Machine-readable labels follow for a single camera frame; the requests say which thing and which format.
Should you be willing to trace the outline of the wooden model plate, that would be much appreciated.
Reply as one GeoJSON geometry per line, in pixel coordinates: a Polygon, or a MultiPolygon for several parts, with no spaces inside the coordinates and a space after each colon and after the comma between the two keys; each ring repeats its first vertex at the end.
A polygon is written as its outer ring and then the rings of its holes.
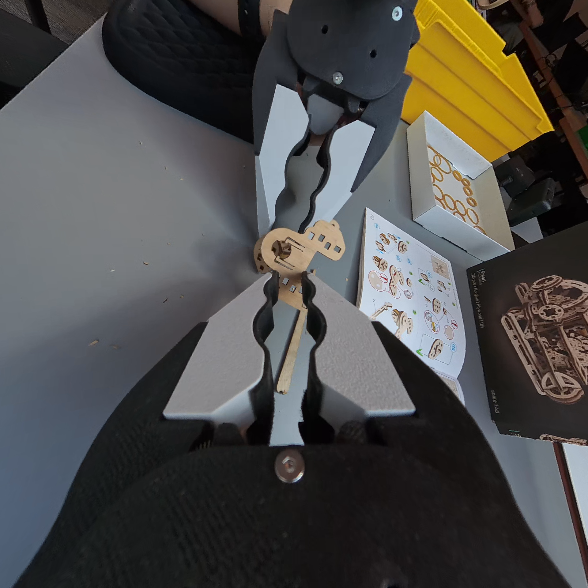
{"type": "Polygon", "coordinates": [[[339,224],[335,220],[318,220],[303,233],[288,228],[277,228],[266,235],[269,235],[271,241],[283,239],[291,247],[290,255],[274,269],[280,275],[278,297],[291,307],[301,310],[304,307],[302,275],[307,271],[315,254],[319,253],[338,261],[345,252],[346,247],[339,224]]]}

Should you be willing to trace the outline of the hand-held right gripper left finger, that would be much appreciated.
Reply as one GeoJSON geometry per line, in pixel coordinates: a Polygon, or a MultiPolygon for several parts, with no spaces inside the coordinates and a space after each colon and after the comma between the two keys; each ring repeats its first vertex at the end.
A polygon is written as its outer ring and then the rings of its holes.
{"type": "Polygon", "coordinates": [[[167,420],[271,428],[275,392],[265,342],[278,290],[279,274],[263,274],[208,320],[164,408],[167,420]]]}

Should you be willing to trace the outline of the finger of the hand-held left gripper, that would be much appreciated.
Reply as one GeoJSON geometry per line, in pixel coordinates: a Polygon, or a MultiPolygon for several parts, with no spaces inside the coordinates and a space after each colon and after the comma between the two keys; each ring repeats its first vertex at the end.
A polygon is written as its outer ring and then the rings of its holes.
{"type": "Polygon", "coordinates": [[[309,212],[299,232],[319,220],[330,222],[349,200],[373,134],[372,126],[353,121],[328,135],[323,143],[326,167],[319,186],[311,195],[309,212]]]}
{"type": "Polygon", "coordinates": [[[298,92],[276,84],[273,94],[254,92],[254,152],[258,232],[267,234],[286,186],[290,157],[304,143],[309,115],[298,92]]]}

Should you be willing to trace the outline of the yellow plastic bin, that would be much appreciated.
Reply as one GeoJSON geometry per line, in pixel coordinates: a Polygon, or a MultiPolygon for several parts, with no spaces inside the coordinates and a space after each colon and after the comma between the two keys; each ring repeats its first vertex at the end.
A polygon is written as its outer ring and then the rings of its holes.
{"type": "Polygon", "coordinates": [[[402,120],[428,111],[489,161],[553,131],[517,56],[467,1],[418,1],[414,16],[402,120]]]}

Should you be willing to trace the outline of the white box with tan rings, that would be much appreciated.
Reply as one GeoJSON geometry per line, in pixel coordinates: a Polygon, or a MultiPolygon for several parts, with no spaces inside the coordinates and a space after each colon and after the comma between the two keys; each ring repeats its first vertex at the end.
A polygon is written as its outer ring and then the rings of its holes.
{"type": "Polygon", "coordinates": [[[427,111],[406,136],[413,220],[481,261],[513,251],[492,164],[427,111]]]}

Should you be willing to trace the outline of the small wooden wheel assembly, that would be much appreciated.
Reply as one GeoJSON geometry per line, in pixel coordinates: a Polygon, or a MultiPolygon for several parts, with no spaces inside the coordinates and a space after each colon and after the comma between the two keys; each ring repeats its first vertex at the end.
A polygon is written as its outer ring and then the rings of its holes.
{"type": "Polygon", "coordinates": [[[268,273],[290,255],[291,247],[283,239],[270,240],[269,235],[258,239],[254,246],[254,262],[259,273],[268,273]]]}

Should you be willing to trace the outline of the thin wooden stick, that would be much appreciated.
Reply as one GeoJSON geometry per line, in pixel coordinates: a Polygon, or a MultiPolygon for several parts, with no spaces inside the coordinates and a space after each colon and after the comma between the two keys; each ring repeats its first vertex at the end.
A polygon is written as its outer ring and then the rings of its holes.
{"type": "Polygon", "coordinates": [[[300,342],[305,327],[307,309],[303,307],[298,312],[295,325],[290,334],[288,348],[286,350],[281,370],[277,379],[276,391],[279,394],[287,394],[293,378],[293,371],[298,357],[300,342]]]}

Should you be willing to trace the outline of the open instruction booklet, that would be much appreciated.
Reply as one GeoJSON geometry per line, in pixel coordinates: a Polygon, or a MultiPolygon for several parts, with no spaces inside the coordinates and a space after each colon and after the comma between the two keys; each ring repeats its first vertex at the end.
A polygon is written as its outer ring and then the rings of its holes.
{"type": "Polygon", "coordinates": [[[369,208],[356,305],[437,372],[465,403],[458,378],[466,332],[451,264],[369,208]]]}

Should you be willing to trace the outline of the black product box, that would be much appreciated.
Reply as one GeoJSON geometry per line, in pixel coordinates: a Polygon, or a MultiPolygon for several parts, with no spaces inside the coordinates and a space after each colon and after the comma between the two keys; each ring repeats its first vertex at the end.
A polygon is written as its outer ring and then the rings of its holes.
{"type": "Polygon", "coordinates": [[[587,222],[467,271],[503,435],[587,446],[587,222]]]}

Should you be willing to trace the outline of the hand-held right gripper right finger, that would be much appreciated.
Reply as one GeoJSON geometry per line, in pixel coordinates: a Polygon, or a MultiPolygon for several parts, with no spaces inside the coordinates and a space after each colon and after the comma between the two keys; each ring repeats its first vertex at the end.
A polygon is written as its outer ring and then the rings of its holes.
{"type": "Polygon", "coordinates": [[[326,423],[411,416],[415,406],[375,330],[357,307],[315,275],[302,275],[306,329],[314,341],[302,403],[304,430],[326,423]]]}

